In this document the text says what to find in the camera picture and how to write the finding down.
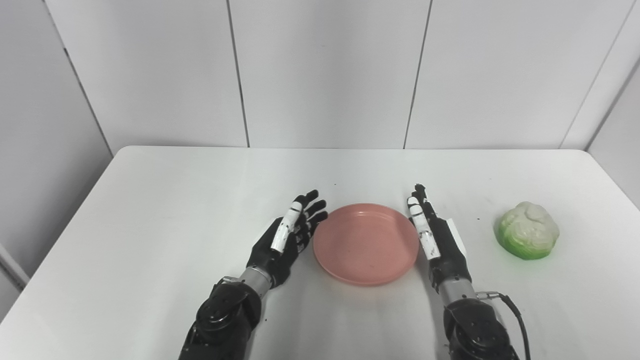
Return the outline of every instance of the black cable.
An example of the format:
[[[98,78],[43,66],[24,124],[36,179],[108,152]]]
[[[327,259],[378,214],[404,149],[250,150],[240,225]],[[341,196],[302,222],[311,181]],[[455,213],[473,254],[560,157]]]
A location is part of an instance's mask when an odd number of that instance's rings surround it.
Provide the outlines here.
[[[507,295],[503,295],[499,293],[500,300],[502,300],[513,312],[518,319],[518,324],[520,324],[520,331],[522,331],[522,341],[524,342],[524,356],[526,360],[531,360],[531,353],[529,352],[529,337],[527,336],[527,329],[524,327],[524,321],[522,320],[522,314],[520,314],[520,310],[516,304],[511,301],[511,299]]]

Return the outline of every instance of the white table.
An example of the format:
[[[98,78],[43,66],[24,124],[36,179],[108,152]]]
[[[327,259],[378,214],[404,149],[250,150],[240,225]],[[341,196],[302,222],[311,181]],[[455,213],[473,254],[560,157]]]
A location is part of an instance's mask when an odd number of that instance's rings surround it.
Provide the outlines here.
[[[0,359],[176,360],[213,284],[299,194],[329,210],[405,211],[415,183],[465,242],[476,290],[521,309],[533,359],[630,359],[640,334],[640,212],[580,151],[390,151],[127,147],[0,325]],[[549,257],[503,250],[494,221],[520,201],[561,229]],[[311,249],[266,296],[250,359],[446,359],[442,304],[420,274],[342,284]],[[495,303],[519,354],[513,315]]]

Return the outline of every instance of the cabbage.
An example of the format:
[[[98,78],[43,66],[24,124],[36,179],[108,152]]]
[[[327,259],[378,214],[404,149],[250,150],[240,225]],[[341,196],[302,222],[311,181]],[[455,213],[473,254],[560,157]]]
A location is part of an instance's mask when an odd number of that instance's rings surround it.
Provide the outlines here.
[[[498,225],[498,242],[525,260],[544,258],[560,236],[558,225],[540,205],[525,201],[505,213]]]

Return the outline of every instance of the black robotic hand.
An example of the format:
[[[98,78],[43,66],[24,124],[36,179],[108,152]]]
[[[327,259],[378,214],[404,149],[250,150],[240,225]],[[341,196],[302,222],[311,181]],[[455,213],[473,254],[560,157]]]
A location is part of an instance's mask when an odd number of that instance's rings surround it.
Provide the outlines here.
[[[262,296],[287,280],[291,265],[318,224],[327,218],[326,201],[314,190],[300,195],[253,246],[240,278],[224,277],[205,300],[187,333],[179,360],[242,360],[260,321]]]
[[[267,272],[271,276],[271,288],[289,278],[291,265],[309,245],[318,224],[327,218],[326,201],[314,202],[317,198],[317,190],[299,195],[287,214],[274,220],[253,246],[246,266]]]
[[[440,284],[446,279],[464,278],[471,281],[461,245],[455,240],[447,221],[438,217],[427,200],[424,186],[416,184],[411,195],[407,200],[412,213],[410,220],[418,230],[420,242],[429,260],[431,285],[438,291]]]

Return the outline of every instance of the robot finger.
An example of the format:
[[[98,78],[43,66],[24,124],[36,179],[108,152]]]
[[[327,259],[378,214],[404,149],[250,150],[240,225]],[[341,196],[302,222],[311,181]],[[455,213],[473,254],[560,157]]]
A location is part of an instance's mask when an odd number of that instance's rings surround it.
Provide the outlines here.
[[[420,205],[420,202],[415,197],[410,197],[406,200],[409,212],[415,229],[418,231],[418,237],[420,238],[420,244],[427,255],[428,260],[432,260],[440,257],[440,251],[438,245],[433,236],[429,221],[426,214],[423,212],[424,208]]]
[[[300,216],[298,222],[296,222],[296,228],[294,232],[296,233],[296,236],[304,235],[309,237],[309,223],[307,222],[307,219],[304,217],[304,215]]]
[[[300,207],[302,209],[306,208],[307,205],[309,205],[309,201],[307,200],[307,197],[305,195],[298,195],[294,200],[293,203],[298,203],[300,204]]]
[[[319,196],[319,193],[317,190],[311,190],[310,192],[308,192],[305,195],[305,199],[307,200],[307,205],[309,205],[310,202],[312,202],[313,200],[316,200]]]
[[[415,191],[411,193],[421,204],[427,201],[427,192],[422,184],[415,185]]]
[[[309,238],[311,238],[311,236],[314,235],[316,228],[318,227],[318,224],[320,224],[322,221],[326,220],[326,218],[329,217],[329,214],[326,211],[321,211],[317,214],[315,214],[312,218],[310,218],[309,220],[307,220],[307,226],[309,228]]]
[[[302,250],[306,249],[307,246],[309,245],[309,241],[311,239],[307,236],[307,234],[305,233],[304,235],[299,234],[296,236],[296,243],[298,245],[298,252],[302,252]]]
[[[305,210],[305,216],[307,218],[311,218],[312,216],[315,215],[315,213],[317,213],[318,211],[322,210],[326,208],[326,201],[325,200],[320,200],[314,204],[312,204],[311,206],[309,206],[306,210]]]
[[[282,218],[282,221],[278,226],[278,230],[276,231],[276,234],[273,237],[273,241],[271,242],[271,248],[273,250],[276,250],[279,253],[282,253],[284,251],[287,238],[289,237],[289,234],[291,234],[294,231],[294,225],[298,221],[300,214],[302,212],[302,209],[303,209],[302,203],[298,202],[298,199],[300,199],[300,196],[296,198],[296,201],[294,201],[291,204],[291,207],[289,208],[289,210],[287,210],[287,213]]]

